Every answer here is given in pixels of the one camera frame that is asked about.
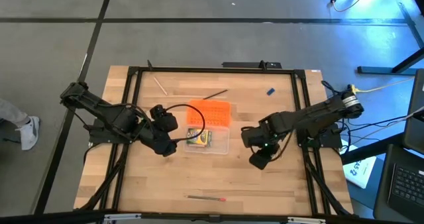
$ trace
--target keyboard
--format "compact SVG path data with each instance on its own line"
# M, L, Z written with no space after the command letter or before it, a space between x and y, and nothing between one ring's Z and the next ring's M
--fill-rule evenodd
M424 172L395 164L388 205L412 221L422 221Z

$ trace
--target wooden table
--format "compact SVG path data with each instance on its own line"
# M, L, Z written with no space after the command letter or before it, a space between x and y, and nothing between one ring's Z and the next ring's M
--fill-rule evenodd
M127 66L111 66L103 92L104 100L121 102L127 70ZM168 96L155 83L153 75ZM325 100L325 90L320 84L321 72L307 70L306 75L311 103ZM311 215L305 168L295 135L282 158L269 163L263 171L249 164L251 151L244 147L240 137L241 127L257 126L258 121L270 113L295 111L289 75L144 72L141 82L138 105L145 111L157 104L169 107L228 89L214 99L231 102L230 147L227 155L200 154L185 152L184 142L180 142L177 153L164 158L139 142L132 144L123 179L120 211ZM129 97L133 96L133 86ZM266 92L271 87L276 91L268 96ZM300 81L298 88L304 106ZM177 107L172 113L178 120L179 129L170 136L173 139L184 137L186 108ZM75 208L85 204L102 183L110 150L110 144L103 144L88 153ZM340 157L327 148L321 150L321 159L327 185L344 208L352 212ZM114 185L110 189L108 207L113 191ZM225 197L227 201L189 199L186 195ZM315 195L322 213L321 195L316 184Z

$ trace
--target pants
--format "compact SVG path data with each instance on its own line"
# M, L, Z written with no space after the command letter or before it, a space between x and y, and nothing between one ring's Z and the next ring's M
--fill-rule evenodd
M18 127L21 127L30 121L29 116L25 112L22 112L18 107L15 107L8 101L1 98L0 119L10 121Z

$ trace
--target person's leg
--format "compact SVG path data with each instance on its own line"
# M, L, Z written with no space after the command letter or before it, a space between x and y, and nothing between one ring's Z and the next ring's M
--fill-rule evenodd
M0 98L0 119L10 121L18 127L22 127L30 121L29 116L22 112L12 103Z
M30 150L37 143L40 126L38 117L28 116L10 102L0 99L0 119L5 119L18 126L17 130L21 132L22 150Z

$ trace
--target orange lid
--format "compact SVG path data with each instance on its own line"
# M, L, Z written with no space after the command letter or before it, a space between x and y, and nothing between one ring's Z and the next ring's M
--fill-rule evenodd
M226 101L191 100L192 105L200 110L205 117L206 125L229 127L231 120L231 104ZM187 108L187 124L202 125L199 113L192 108Z

